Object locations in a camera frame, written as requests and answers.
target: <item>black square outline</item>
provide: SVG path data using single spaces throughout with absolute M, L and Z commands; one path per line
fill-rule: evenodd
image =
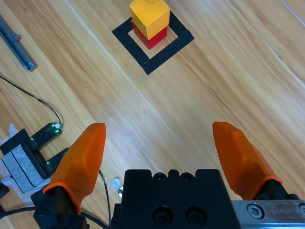
M 151 59 L 149 59 L 140 46 L 128 34 L 132 30 L 132 18 L 129 18 L 122 25 L 113 30 L 112 33 L 144 69 L 146 74 L 149 75 L 194 40 L 191 32 L 185 28 L 172 12 L 170 12 L 169 27 L 178 37 Z

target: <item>bolt hole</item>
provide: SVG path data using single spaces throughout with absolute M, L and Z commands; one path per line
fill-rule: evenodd
M 195 227 L 203 226 L 206 222 L 206 213 L 200 207 L 193 206 L 187 209 L 186 218 Z
M 194 176 L 190 173 L 182 173 L 181 174 L 181 178 L 183 180 L 193 180 L 194 179 Z
M 164 173 L 156 173 L 153 178 L 157 180 L 164 180 L 167 178 L 167 176 Z
M 247 210 L 249 214 L 256 219 L 262 219 L 264 217 L 264 210 L 257 204 L 249 204 Z
M 166 206 L 157 207 L 153 212 L 153 221 L 158 226 L 168 226 L 173 221 L 173 212 Z

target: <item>red block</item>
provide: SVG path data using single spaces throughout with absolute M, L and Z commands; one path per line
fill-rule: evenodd
M 132 27 L 134 30 L 134 33 L 140 38 L 140 40 L 146 45 L 148 49 L 151 49 L 153 46 L 155 46 L 157 43 L 162 41 L 167 36 L 167 26 L 161 30 L 159 33 L 157 33 L 153 38 L 148 40 L 142 32 L 138 29 L 138 27 L 133 23 L 132 21 Z

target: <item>metal rail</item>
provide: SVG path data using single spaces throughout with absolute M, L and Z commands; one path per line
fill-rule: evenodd
M 4 19 L 0 16 L 0 36 L 5 41 L 7 46 L 16 56 L 18 61 L 22 64 L 23 68 L 28 71 L 33 71 L 37 68 L 32 58 L 24 50 L 23 46 L 19 43 L 21 37 L 13 33 L 5 23 Z

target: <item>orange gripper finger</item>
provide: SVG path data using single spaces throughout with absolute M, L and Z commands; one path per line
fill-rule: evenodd
M 214 122 L 213 135 L 230 188 L 244 200 L 254 199 L 270 179 L 282 183 L 241 130 L 229 123 Z
M 105 141 L 106 125 L 91 124 L 65 153 L 43 193 L 62 186 L 80 214 L 82 200 L 93 192 L 102 164 Z

